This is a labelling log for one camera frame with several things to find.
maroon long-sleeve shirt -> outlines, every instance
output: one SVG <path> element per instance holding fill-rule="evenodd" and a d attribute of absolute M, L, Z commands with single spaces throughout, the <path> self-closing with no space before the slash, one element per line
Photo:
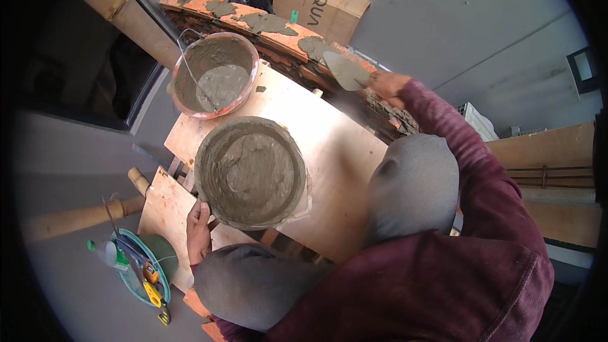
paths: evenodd
<path fill-rule="evenodd" d="M 266 335 L 217 320 L 227 341 L 527 341 L 553 287 L 515 182 L 448 103 L 412 79 L 399 96 L 460 169 L 460 237 L 430 230 L 360 252 Z"/>

trowel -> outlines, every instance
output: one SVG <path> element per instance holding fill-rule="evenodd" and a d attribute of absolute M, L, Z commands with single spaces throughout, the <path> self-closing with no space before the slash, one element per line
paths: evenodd
<path fill-rule="evenodd" d="M 330 51 L 323 53 L 323 59 L 331 74 L 346 91 L 355 92 L 367 87 L 370 73 L 361 65 Z"/>

teal bucket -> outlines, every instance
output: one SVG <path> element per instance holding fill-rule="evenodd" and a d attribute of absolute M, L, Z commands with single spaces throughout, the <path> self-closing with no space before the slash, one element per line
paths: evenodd
<path fill-rule="evenodd" d="M 162 284 L 162 290 L 159 290 L 163 299 L 168 304 L 171 301 L 171 291 L 169 285 L 178 270 L 179 261 L 175 253 L 175 249 L 171 246 L 165 238 L 157 234 L 138 234 L 135 235 L 129 230 L 121 228 L 118 230 L 121 235 L 133 240 L 138 246 L 141 247 L 143 252 L 148 255 L 149 260 L 152 262 L 154 269 L 159 273 L 159 280 Z M 112 239 L 116 238 L 116 233 L 112 233 Z M 135 275 L 135 272 L 130 267 L 126 271 L 116 270 L 118 277 L 122 279 L 126 287 L 133 295 L 139 298 L 150 306 L 154 306 L 148 298 L 148 294 L 143 289 L 143 286 L 139 282 L 139 279 Z"/>

red bucket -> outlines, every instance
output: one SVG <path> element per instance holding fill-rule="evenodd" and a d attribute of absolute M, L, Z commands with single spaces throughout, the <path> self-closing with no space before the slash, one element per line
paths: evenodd
<path fill-rule="evenodd" d="M 207 53 L 208 50 L 215 50 L 221 54 L 221 59 L 215 55 Z M 198 119 L 211 119 L 230 114 L 245 104 L 254 81 L 258 76 L 258 65 L 260 57 L 253 44 L 245 37 L 230 32 L 220 32 L 210 34 L 203 39 L 193 42 L 184 51 L 184 56 L 188 61 L 188 66 L 195 79 L 200 79 L 203 74 L 221 65 L 242 66 L 249 74 L 249 79 L 236 99 L 223 109 L 217 112 L 209 112 L 196 99 L 197 83 L 194 82 L 183 57 L 179 57 L 173 77 L 171 78 L 171 91 L 173 93 L 173 103 L 186 115 Z"/>

person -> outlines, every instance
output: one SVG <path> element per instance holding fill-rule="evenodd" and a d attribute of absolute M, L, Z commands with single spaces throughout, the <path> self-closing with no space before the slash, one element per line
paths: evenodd
<path fill-rule="evenodd" d="M 211 252 L 199 201 L 187 245 L 200 300 L 230 342 L 528 341 L 554 274 L 518 186 L 420 81 L 376 72 L 369 88 L 424 134 L 393 141 L 374 172 L 364 249 L 335 267 L 257 244 Z"/>

